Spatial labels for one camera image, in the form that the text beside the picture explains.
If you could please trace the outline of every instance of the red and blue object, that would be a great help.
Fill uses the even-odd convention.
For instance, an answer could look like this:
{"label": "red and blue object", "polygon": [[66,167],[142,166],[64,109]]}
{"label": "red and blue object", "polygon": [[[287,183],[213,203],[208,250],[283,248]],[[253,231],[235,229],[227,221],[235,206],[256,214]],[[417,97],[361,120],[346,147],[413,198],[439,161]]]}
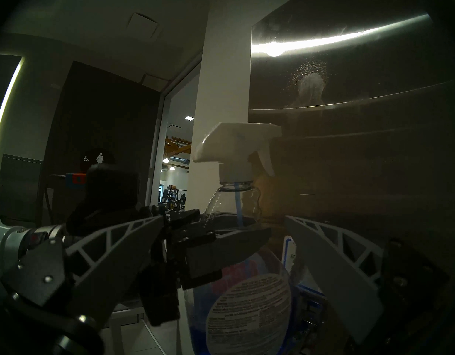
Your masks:
{"label": "red and blue object", "polygon": [[72,189],[83,189],[86,184],[86,173],[67,173],[65,186]]}

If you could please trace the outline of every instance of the spray nozzle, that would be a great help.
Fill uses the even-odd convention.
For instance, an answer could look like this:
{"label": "spray nozzle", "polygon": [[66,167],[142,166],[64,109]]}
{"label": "spray nozzle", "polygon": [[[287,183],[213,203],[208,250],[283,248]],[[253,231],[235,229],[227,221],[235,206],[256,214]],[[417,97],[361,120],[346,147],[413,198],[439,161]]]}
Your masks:
{"label": "spray nozzle", "polygon": [[220,182],[244,182],[253,179],[247,158],[257,151],[265,171],[273,176],[269,141],[281,135],[281,127],[274,124],[218,123],[196,148],[193,161],[217,161]]}

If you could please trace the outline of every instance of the floor tile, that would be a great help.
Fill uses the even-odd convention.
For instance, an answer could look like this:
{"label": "floor tile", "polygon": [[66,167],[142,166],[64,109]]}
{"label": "floor tile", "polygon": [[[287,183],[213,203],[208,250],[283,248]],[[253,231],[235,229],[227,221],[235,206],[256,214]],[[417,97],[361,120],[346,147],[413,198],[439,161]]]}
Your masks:
{"label": "floor tile", "polygon": [[176,320],[158,327],[147,325],[166,355],[176,355]]}
{"label": "floor tile", "polygon": [[123,332],[124,351],[126,353],[157,347],[157,344],[142,321],[136,325],[122,326],[121,328]]}
{"label": "floor tile", "polygon": [[[141,350],[157,348],[157,344],[151,337],[150,333],[144,326],[144,323],[130,324],[121,327],[121,333],[123,335],[123,345],[125,354],[131,352],[137,352]],[[114,355],[113,351],[113,339],[111,336],[110,329],[103,329],[99,335],[104,342],[104,355]]]}

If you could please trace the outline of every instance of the ceiling light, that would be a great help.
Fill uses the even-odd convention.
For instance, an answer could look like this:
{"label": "ceiling light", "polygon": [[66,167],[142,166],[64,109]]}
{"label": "ceiling light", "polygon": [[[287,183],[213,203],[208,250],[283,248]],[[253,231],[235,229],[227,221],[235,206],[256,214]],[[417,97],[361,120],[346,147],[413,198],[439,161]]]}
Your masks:
{"label": "ceiling light", "polygon": [[319,38],[319,39],[309,39],[309,40],[301,40],[297,42],[271,42],[267,44],[256,44],[252,45],[251,53],[266,53],[270,57],[277,57],[280,56],[282,53],[287,51],[293,51],[297,49],[305,49],[311,47],[319,47],[321,45],[327,45],[337,42],[342,42],[348,39],[357,38],[359,36],[366,36],[373,33],[382,33],[389,30],[395,30],[399,27],[403,27],[406,25],[415,24],[417,22],[429,19],[428,14],[416,16],[415,18],[399,21],[397,23],[376,27],[373,29],[364,30],[362,32],[356,32],[351,34],[344,34],[344,35],[337,35],[331,36],[328,38]]}

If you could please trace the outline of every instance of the floor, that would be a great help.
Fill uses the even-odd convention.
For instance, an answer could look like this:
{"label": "floor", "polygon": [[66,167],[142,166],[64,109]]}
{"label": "floor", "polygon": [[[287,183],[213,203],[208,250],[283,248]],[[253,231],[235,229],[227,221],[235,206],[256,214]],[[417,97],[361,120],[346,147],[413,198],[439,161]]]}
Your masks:
{"label": "floor", "polygon": [[[150,328],[150,335],[143,320],[121,327],[125,355],[176,355],[176,321]],[[110,329],[100,332],[106,349],[104,355],[114,355]]]}

